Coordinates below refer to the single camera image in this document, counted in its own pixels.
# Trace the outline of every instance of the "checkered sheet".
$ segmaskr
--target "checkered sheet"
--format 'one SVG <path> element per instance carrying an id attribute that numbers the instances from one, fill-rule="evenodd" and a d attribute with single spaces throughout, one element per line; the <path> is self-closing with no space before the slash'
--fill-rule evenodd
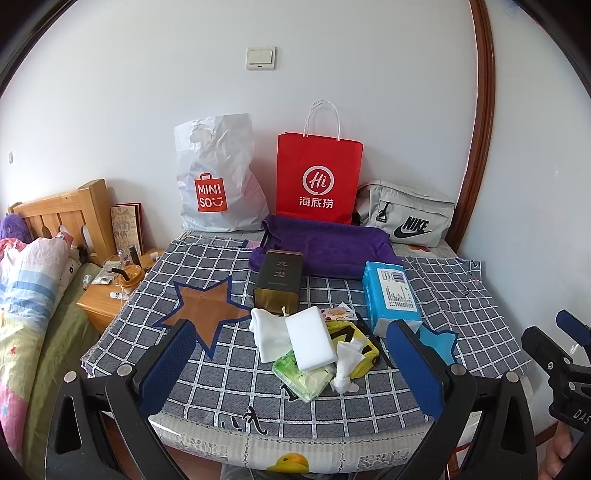
<path id="1" fill-rule="evenodd" d="M 89 376 L 136 363 L 165 329 L 153 328 L 177 304 L 173 281 L 196 287 L 232 275 L 232 299 L 252 306 L 257 273 L 248 268 L 244 240 L 188 236 L 174 241 L 129 302 L 82 358 Z M 426 322 L 459 334 L 456 358 L 475 375 L 525 374 L 526 360 L 498 308 L 480 282 L 480 264 L 461 259 L 404 258 L 404 268 Z M 304 277 L 301 309 L 342 301 L 366 317 L 360 281 Z M 428 421 L 397 369 L 381 361 L 356 380 L 355 393 L 330 387 L 309 404 L 293 398 L 258 358 L 249 320 L 225 325 L 215 355 L 199 344 L 163 411 L 195 423 L 282 438 L 335 438 L 387 432 Z"/>

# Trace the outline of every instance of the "finger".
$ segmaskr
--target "finger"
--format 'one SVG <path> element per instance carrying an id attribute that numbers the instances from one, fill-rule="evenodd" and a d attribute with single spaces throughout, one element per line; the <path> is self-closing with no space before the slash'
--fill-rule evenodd
<path id="1" fill-rule="evenodd" d="M 550 474 L 552 478 L 560 473 L 562 469 L 562 460 L 558 456 L 554 442 L 551 440 L 546 447 L 546 458 L 544 460 L 544 470 Z"/>
<path id="2" fill-rule="evenodd" d="M 552 477 L 543 468 L 538 473 L 538 480 L 553 480 Z"/>
<path id="3" fill-rule="evenodd" d="M 573 449 L 573 441 L 570 438 L 570 428 L 567 424 L 561 421 L 558 422 L 552 442 L 554 442 L 554 449 L 558 452 L 560 458 L 565 459 L 569 456 L 570 451 Z"/>

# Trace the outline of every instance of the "book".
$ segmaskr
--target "book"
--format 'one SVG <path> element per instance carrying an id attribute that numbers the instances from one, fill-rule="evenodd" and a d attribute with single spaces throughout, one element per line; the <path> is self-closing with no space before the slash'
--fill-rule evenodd
<path id="1" fill-rule="evenodd" d="M 299 252 L 269 250 L 265 254 L 254 288 L 255 307 L 288 314 L 300 309 L 301 272 L 304 257 Z"/>
<path id="2" fill-rule="evenodd" d="M 111 207 L 113 237 L 117 250 L 134 245 L 138 255 L 144 254 L 141 203 L 118 203 Z"/>

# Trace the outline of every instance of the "yellow pouch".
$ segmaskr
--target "yellow pouch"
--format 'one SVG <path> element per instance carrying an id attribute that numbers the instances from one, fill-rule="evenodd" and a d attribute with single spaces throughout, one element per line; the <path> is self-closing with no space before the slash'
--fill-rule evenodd
<path id="1" fill-rule="evenodd" d="M 335 346 L 335 350 L 339 340 L 344 342 L 350 342 L 353 338 L 366 340 L 366 345 L 363 347 L 363 350 L 361 350 L 364 359 L 355 367 L 355 370 L 353 370 L 350 375 L 351 378 L 361 378 L 369 372 L 376 363 L 378 363 L 378 349 L 363 333 L 361 333 L 361 330 L 359 330 L 353 322 L 332 320 L 326 322 L 326 327 L 329 330 L 330 338 Z"/>

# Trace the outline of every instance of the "light switch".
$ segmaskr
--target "light switch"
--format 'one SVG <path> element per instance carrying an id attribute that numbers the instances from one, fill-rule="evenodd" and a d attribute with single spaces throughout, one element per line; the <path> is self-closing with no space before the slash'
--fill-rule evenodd
<path id="1" fill-rule="evenodd" d="M 273 51 L 272 50 L 261 50 L 261 61 L 262 64 L 272 63 Z"/>
<path id="2" fill-rule="evenodd" d="M 257 63 L 261 63 L 261 51 L 256 49 L 249 49 L 247 61 L 249 65 L 256 65 Z"/>
<path id="3" fill-rule="evenodd" d="M 246 52 L 247 70 L 274 70 L 276 47 L 249 47 Z"/>

